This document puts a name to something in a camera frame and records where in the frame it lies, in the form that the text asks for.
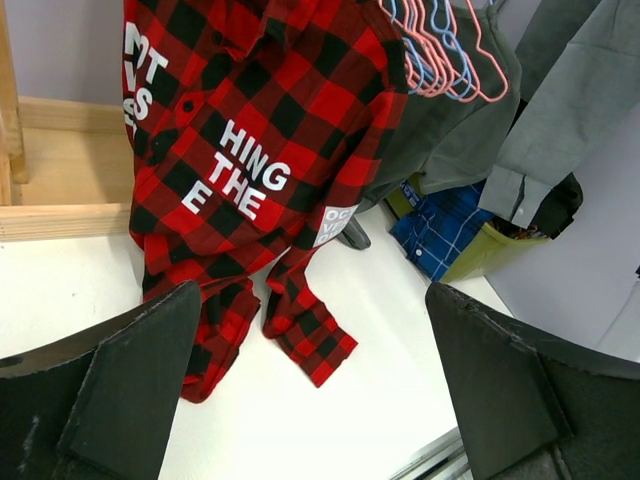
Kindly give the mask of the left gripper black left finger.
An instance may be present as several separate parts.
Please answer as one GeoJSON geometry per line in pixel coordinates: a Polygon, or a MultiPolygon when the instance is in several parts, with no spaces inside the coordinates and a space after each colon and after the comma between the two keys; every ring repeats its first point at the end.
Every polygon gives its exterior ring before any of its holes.
{"type": "Polygon", "coordinates": [[[201,308],[185,282],[1,361],[4,479],[155,479],[201,308]]]}

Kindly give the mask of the grey shirt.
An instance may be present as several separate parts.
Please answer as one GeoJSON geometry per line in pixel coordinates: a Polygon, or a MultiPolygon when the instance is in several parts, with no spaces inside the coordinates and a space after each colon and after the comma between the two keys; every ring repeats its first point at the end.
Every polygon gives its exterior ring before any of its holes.
{"type": "Polygon", "coordinates": [[[639,3],[543,1],[516,56],[527,105],[479,206],[526,228],[550,191],[638,104],[639,3]]]}

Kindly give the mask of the red black plaid shirt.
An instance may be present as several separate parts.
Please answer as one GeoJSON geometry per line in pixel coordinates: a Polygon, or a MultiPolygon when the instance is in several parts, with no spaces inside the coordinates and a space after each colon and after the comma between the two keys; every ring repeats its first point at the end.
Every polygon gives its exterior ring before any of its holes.
{"type": "Polygon", "coordinates": [[[264,335],[323,384],[356,341],[311,291],[407,101],[402,42],[375,1],[127,1],[129,230],[146,298],[197,282],[181,394],[200,403],[264,309],[264,335]],[[252,276],[268,270],[262,306],[252,276]]]}

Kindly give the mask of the blue checked shirt in basket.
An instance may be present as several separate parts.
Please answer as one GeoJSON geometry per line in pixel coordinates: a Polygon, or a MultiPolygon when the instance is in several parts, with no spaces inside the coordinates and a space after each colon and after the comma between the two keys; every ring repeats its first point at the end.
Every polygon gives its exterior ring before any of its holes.
{"type": "Polygon", "coordinates": [[[400,191],[412,210],[390,234],[421,273],[440,281],[493,214],[478,207],[483,181],[421,196],[405,181],[400,191]]]}

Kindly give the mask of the black button shirt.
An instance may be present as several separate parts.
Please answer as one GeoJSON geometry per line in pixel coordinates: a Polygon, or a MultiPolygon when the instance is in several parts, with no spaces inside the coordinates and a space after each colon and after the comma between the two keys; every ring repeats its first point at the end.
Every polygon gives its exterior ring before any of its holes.
{"type": "Polygon", "coordinates": [[[570,173],[541,202],[534,225],[543,235],[555,239],[574,221],[582,203],[582,187],[570,173]]]}

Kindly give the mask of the wooden clothes rack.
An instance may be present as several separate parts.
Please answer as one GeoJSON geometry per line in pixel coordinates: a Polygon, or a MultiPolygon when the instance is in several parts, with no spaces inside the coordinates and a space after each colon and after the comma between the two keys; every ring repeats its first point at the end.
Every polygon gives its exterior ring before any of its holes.
{"type": "Polygon", "coordinates": [[[119,1],[1,4],[1,238],[123,234],[119,1]]]}

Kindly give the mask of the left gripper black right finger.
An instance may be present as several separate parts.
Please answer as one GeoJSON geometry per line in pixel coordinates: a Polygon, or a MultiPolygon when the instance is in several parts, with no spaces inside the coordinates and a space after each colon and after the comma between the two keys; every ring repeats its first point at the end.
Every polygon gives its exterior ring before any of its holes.
{"type": "Polygon", "coordinates": [[[636,479],[639,365],[431,284],[425,305],[476,479],[636,479]]]}

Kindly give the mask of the green laundry basket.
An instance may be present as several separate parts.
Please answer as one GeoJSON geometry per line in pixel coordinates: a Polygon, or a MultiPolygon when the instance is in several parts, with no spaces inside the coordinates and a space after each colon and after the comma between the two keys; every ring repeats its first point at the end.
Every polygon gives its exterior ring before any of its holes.
{"type": "MultiPolygon", "coordinates": [[[[412,210],[409,201],[400,193],[392,194],[388,203],[400,218],[412,210]]],[[[490,220],[485,223],[440,281],[452,282],[484,276],[505,266],[532,248],[548,242],[548,238],[539,235],[505,236],[491,224],[490,220]]]]}

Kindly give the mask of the dark green t-shirt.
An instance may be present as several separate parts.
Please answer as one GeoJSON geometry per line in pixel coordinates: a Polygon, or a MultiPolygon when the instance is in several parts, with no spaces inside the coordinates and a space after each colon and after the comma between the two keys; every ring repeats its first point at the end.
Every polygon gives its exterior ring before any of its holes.
{"type": "Polygon", "coordinates": [[[432,194],[486,179],[521,97],[522,67],[498,26],[499,7],[454,3],[457,36],[479,77],[481,93],[463,103],[445,95],[409,97],[380,168],[356,212],[364,213],[415,175],[432,194]]]}

